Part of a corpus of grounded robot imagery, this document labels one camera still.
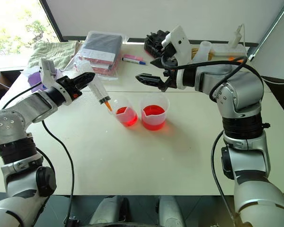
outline green towel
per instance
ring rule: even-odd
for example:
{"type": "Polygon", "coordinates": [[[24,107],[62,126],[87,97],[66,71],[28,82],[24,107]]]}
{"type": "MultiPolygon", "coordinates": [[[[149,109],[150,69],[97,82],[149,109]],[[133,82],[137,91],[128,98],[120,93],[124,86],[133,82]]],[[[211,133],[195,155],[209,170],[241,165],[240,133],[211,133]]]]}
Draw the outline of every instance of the green towel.
{"type": "Polygon", "coordinates": [[[53,60],[56,69],[64,69],[75,55],[77,45],[77,41],[62,43],[37,42],[34,46],[34,53],[28,61],[28,67],[38,65],[39,59],[45,58],[53,60]]]}

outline plastic bag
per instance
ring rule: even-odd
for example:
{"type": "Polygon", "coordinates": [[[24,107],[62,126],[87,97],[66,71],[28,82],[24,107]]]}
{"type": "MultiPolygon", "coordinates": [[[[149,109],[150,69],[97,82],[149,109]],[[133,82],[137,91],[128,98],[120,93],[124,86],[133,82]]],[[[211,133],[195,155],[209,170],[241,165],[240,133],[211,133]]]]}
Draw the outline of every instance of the plastic bag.
{"type": "Polygon", "coordinates": [[[124,34],[90,31],[82,47],[64,70],[80,72],[80,65],[89,61],[101,79],[118,79],[121,46],[127,40],[124,34]]]}

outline orange syringe tip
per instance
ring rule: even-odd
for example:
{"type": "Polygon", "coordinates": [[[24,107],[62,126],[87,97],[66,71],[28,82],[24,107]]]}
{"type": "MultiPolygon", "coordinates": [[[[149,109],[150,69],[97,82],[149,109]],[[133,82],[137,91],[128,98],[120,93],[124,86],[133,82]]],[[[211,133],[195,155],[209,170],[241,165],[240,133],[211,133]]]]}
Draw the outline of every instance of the orange syringe tip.
{"type": "Polygon", "coordinates": [[[108,103],[108,101],[106,101],[106,102],[104,102],[105,103],[105,105],[108,107],[108,109],[110,110],[110,111],[112,111],[112,108],[110,107],[110,104],[108,103]]]}

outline white wall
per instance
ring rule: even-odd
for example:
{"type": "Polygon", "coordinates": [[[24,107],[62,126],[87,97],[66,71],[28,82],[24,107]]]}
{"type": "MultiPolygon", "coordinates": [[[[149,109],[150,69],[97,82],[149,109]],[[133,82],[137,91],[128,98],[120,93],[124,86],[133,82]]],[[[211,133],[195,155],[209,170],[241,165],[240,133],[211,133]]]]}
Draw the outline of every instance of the white wall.
{"type": "Polygon", "coordinates": [[[63,36],[88,31],[145,38],[181,25],[189,39],[224,40],[238,25],[246,41],[259,42],[284,0],[47,0],[63,36]]]}
{"type": "Polygon", "coordinates": [[[252,63],[262,76],[284,79],[284,15],[252,63]]]}

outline clear plastic cup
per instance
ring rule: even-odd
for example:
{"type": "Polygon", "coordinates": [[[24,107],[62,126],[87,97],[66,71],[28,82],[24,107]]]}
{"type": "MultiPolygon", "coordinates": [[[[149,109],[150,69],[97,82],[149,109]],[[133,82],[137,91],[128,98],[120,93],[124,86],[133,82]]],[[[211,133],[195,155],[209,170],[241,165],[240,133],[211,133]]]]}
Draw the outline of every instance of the clear plastic cup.
{"type": "Polygon", "coordinates": [[[143,126],[148,130],[159,130],[165,124],[169,100],[162,93],[151,93],[140,102],[143,126]]]}
{"type": "Polygon", "coordinates": [[[111,102],[112,114],[125,127],[135,124],[138,120],[138,115],[132,105],[125,97],[118,97],[111,102]]]}

